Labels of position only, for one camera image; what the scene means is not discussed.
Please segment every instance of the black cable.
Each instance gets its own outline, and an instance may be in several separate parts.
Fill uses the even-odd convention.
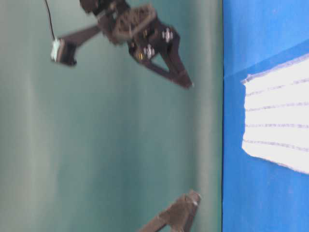
[[[45,5],[46,5],[46,9],[47,9],[47,14],[48,14],[48,19],[49,19],[49,29],[50,29],[50,33],[52,35],[52,39],[55,40],[55,35],[54,35],[54,30],[53,30],[53,24],[52,24],[52,18],[50,16],[50,11],[49,11],[49,6],[47,3],[47,0],[44,0]]]

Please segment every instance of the white towel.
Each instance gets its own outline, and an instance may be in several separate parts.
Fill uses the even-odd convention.
[[[243,81],[242,148],[309,174],[309,54]]]

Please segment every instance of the black plastic part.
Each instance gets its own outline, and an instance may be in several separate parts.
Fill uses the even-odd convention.
[[[76,60],[74,59],[76,49],[77,46],[75,44],[65,40],[60,40],[60,47],[58,49],[56,62],[68,66],[76,65]]]

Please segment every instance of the gripper jaw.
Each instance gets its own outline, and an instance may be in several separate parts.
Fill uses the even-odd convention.
[[[171,232],[190,232],[201,197],[197,192],[190,191],[183,195],[166,210],[159,213],[139,232],[158,232],[169,225]]]

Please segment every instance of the striped towel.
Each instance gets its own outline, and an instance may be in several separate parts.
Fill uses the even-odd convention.
[[[309,54],[248,75],[242,148],[309,174]]]

